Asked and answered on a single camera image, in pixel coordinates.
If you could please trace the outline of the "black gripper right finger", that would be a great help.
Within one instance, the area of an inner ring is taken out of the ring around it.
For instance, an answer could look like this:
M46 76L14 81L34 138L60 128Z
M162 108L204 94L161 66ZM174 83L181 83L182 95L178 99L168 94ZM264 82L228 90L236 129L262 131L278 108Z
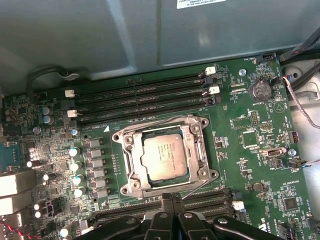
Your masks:
M183 240L277 240L278 237L229 216L208 223L199 214L185 210L180 193L173 194L174 213Z

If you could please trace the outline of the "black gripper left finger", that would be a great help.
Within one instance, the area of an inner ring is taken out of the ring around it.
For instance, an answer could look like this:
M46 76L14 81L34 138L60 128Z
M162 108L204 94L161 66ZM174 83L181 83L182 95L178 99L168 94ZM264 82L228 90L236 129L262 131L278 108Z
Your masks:
M79 238L81 240L171 240L173 238L174 209L173 195L164 193L161 211L151 219L139 220L125 215L97 227Z

